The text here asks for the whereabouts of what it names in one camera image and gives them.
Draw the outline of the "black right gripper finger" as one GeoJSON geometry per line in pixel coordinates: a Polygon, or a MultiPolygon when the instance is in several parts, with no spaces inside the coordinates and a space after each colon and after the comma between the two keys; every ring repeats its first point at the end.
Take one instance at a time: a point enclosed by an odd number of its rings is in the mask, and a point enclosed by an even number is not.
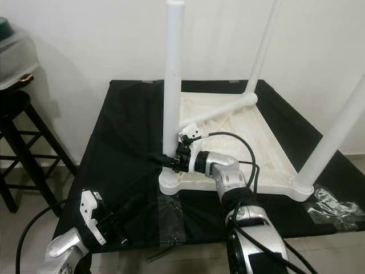
{"type": "Polygon", "coordinates": [[[177,169],[177,159],[170,157],[165,154],[152,154],[151,161],[159,164],[162,167],[166,167],[172,170],[177,169]]]}

